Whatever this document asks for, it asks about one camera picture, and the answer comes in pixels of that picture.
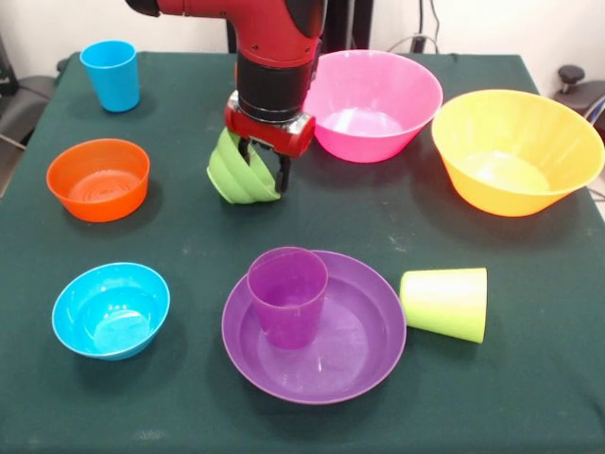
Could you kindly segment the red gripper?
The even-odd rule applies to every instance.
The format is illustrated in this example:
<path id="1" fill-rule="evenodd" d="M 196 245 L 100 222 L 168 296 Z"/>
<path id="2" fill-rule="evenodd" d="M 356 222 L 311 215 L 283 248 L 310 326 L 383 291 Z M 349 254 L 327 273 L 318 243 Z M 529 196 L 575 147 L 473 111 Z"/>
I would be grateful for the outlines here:
<path id="1" fill-rule="evenodd" d="M 291 158 L 299 158 L 308 150 L 314 137 L 316 118 L 308 113 L 298 113 L 285 123 L 260 121 L 242 110 L 237 91 L 231 93 L 224 117 L 227 129 L 240 137 L 238 152 L 248 166 L 256 155 L 255 141 L 278 153 L 275 190 L 285 193 L 289 185 Z"/>

